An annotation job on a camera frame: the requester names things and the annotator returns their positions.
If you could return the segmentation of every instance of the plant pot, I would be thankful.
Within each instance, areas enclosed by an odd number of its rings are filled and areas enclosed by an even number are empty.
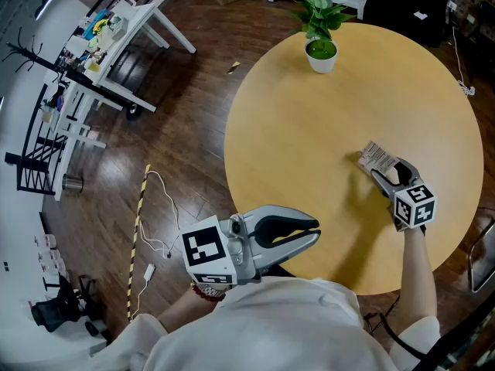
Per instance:
[[[309,56],[306,48],[308,47],[308,44],[315,39],[311,39],[306,41],[306,44],[304,45],[304,52],[306,53],[306,56],[308,57],[309,64],[311,65],[312,69],[315,70],[317,73],[329,73],[333,70],[333,67],[335,66],[335,61],[337,59],[337,55],[339,54],[339,47],[335,43],[335,41],[331,41],[331,43],[335,46],[337,52],[334,56],[332,56],[329,59],[315,59],[311,56]]]

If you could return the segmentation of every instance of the black strap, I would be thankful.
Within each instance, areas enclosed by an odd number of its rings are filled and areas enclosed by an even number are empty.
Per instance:
[[[405,343],[404,341],[402,341],[402,339],[400,339],[399,337],[397,337],[397,335],[392,331],[392,329],[388,325],[387,318],[385,318],[385,316],[382,313],[379,313],[378,315],[380,316],[381,322],[384,324],[385,331],[388,332],[389,336],[392,337],[392,339],[394,341],[396,341],[396,343],[398,343],[400,346],[402,346],[402,348],[404,348],[409,353],[411,353],[416,359],[423,360],[426,357],[426,354],[421,353],[418,350],[412,348],[407,343]]]

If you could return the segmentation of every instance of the white shirt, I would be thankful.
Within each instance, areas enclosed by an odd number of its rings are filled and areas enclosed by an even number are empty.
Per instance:
[[[427,353],[440,338],[424,318],[400,338]],[[393,344],[390,354],[363,330],[356,295],[315,279],[264,277],[237,286],[208,316],[167,334],[140,315],[84,369],[94,371],[300,371],[413,369],[418,360]]]

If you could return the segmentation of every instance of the caster wheel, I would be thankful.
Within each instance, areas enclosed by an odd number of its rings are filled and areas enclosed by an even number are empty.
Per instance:
[[[125,112],[125,117],[127,118],[128,121],[135,121],[137,120],[143,111],[142,106],[138,106],[137,104],[133,104],[131,109],[127,109]]]

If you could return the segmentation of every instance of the wooden floor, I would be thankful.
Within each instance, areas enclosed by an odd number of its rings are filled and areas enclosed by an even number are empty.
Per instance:
[[[89,274],[97,279],[113,335],[127,325],[131,239],[146,164],[165,179],[167,191],[179,208],[180,226],[213,214],[225,218],[236,212],[224,171],[224,133],[230,105],[249,69],[299,27],[285,10],[292,6],[290,0],[243,0],[226,6],[215,0],[169,0],[162,10],[197,48],[197,54],[188,54],[171,35],[157,28],[172,44],[169,50],[159,50],[140,38],[114,68],[113,78],[134,87],[140,97],[157,106],[156,112],[145,111],[134,122],[107,106],[91,112],[87,121],[92,135],[106,141],[108,148],[78,145],[69,173],[84,176],[87,184],[83,193],[65,195],[59,203],[46,197],[43,204],[71,276]],[[432,53],[459,76],[451,45],[443,43]],[[235,61],[240,66],[227,75]],[[469,101],[478,118],[485,155],[480,205],[495,208],[495,94],[481,78],[473,85],[476,95]],[[435,271],[442,332],[457,325],[495,288],[493,279],[478,294],[472,294],[466,274],[466,252],[492,215],[495,212],[479,210],[459,248]],[[154,175],[148,180],[142,218],[149,236],[173,242],[177,229],[172,209]],[[480,249],[477,270],[495,263],[495,238],[488,238]],[[163,260],[160,252],[138,242],[133,311],[149,263],[156,265],[156,272],[142,295],[141,310],[157,315],[187,289],[189,277],[177,249]],[[362,312],[365,315],[374,308],[385,312],[397,296],[392,292],[360,297]],[[394,312],[390,319],[393,324]],[[376,336],[388,345],[382,328]]]

